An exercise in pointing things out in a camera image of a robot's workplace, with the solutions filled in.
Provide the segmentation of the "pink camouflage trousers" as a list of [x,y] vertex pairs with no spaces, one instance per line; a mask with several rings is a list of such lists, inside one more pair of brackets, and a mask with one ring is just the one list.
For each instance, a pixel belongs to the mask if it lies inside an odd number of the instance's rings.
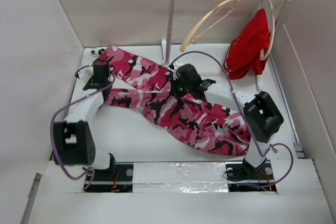
[[139,110],[148,121],[196,150],[224,156],[247,154],[251,136],[242,116],[191,94],[175,97],[168,68],[113,45],[93,64],[109,66],[117,78],[132,86],[111,89],[107,105]]

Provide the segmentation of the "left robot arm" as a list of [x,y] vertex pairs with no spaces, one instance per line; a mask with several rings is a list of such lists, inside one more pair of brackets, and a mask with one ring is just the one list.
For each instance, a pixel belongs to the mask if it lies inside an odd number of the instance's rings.
[[85,165],[92,174],[112,180],[117,175],[114,156],[96,150],[89,122],[104,104],[114,80],[108,65],[94,65],[93,73],[82,89],[82,97],[70,104],[73,109],[60,122],[51,122],[54,161],[66,165]]

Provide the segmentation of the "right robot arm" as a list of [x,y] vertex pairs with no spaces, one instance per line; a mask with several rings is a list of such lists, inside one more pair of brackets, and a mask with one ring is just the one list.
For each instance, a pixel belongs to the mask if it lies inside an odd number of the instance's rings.
[[175,87],[178,95],[191,94],[194,98],[211,104],[231,108],[244,115],[244,122],[251,134],[249,150],[243,159],[242,170],[247,178],[254,179],[261,174],[271,140],[284,122],[279,109],[270,94],[234,92],[215,80],[202,79],[195,67],[173,63],[169,68],[174,71]]

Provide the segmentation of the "wooden hanger with red garment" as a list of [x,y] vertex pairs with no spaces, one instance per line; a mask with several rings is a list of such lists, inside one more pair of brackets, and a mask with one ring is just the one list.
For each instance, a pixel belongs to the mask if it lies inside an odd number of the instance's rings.
[[266,10],[265,10],[265,13],[266,13],[266,20],[267,20],[268,28],[269,28],[269,39],[270,39],[270,41],[269,41],[269,45],[268,45],[267,50],[262,49],[260,51],[260,60],[261,61],[266,61],[268,56],[271,53],[272,45],[273,45],[273,42],[274,42],[274,36],[275,36],[275,20],[276,19],[275,19],[275,16],[274,16],[274,12],[275,12],[275,9],[277,7],[282,7],[283,6],[283,4],[285,3],[285,0],[277,0],[275,6],[273,6],[271,0],[261,0],[258,8],[261,9],[264,3],[266,3],[266,7],[267,7]]

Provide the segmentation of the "red garment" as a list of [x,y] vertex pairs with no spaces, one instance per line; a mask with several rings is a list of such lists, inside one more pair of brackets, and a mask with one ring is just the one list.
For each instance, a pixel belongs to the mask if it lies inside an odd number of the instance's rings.
[[266,61],[260,59],[260,53],[267,52],[270,34],[265,10],[257,11],[240,35],[230,45],[223,67],[231,80],[246,76],[249,71],[261,75]]

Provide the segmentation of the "silver tape strip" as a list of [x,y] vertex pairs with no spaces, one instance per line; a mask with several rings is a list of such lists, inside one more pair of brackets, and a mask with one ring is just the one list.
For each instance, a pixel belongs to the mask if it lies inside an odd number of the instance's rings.
[[224,162],[144,162],[133,167],[134,193],[227,193]]

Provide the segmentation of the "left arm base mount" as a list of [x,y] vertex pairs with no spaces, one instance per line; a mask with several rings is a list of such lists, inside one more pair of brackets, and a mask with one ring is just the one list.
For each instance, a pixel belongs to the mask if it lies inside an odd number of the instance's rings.
[[110,154],[110,165],[106,169],[95,169],[94,176],[86,176],[83,190],[87,193],[131,193],[133,192],[134,163],[119,163]]

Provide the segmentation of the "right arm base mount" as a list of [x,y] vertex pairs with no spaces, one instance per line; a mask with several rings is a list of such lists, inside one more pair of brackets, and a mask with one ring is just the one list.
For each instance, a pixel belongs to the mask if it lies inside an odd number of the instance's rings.
[[258,168],[248,165],[244,160],[225,162],[223,177],[227,180],[230,193],[277,192],[274,173],[268,159]]

